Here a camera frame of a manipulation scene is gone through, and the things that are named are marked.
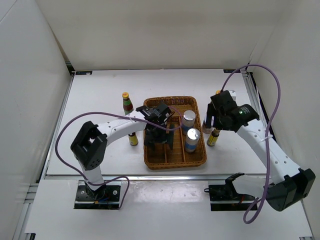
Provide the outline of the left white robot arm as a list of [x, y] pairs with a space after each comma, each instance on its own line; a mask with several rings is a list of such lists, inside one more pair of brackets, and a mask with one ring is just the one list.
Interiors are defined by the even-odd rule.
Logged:
[[167, 130], [167, 120], [173, 114], [164, 103], [152, 108], [143, 105], [124, 119], [120, 116], [103, 124], [87, 121], [82, 125], [70, 149], [86, 177], [86, 193], [90, 198], [100, 201], [109, 196], [100, 168], [107, 146], [124, 136], [144, 131], [143, 144], [147, 148], [154, 151], [156, 144], [172, 147], [174, 132]]

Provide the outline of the silver-top shaker bottle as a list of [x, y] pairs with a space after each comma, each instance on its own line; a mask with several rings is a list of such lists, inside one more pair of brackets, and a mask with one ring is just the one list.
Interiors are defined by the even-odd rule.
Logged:
[[194, 127], [196, 113], [192, 110], [186, 110], [182, 116], [182, 133], [187, 134], [188, 130]]
[[196, 150], [200, 137], [201, 133], [198, 129], [190, 128], [186, 133], [184, 150], [188, 153], [194, 152]]

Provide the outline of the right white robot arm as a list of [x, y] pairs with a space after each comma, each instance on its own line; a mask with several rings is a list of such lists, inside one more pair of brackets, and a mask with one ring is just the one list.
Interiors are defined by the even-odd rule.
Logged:
[[261, 198], [281, 212], [308, 196], [316, 179], [310, 169], [302, 169], [269, 136], [260, 116], [249, 104], [238, 106], [231, 93], [224, 90], [211, 96], [207, 115], [216, 130], [238, 134], [266, 167], [266, 179], [236, 173], [225, 180], [218, 195], [236, 200], [241, 195]]

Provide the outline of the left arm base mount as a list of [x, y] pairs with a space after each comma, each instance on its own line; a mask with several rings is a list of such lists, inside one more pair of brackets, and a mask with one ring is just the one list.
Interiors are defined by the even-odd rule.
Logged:
[[79, 181], [74, 198], [74, 209], [118, 210], [121, 200], [121, 181], [112, 181], [92, 191], [84, 181]]

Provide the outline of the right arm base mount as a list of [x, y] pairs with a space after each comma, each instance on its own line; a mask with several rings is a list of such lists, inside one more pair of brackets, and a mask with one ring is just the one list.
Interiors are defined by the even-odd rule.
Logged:
[[209, 185], [204, 192], [209, 194], [212, 212], [245, 212], [255, 199], [247, 194], [237, 193], [232, 196], [228, 193], [226, 185]]

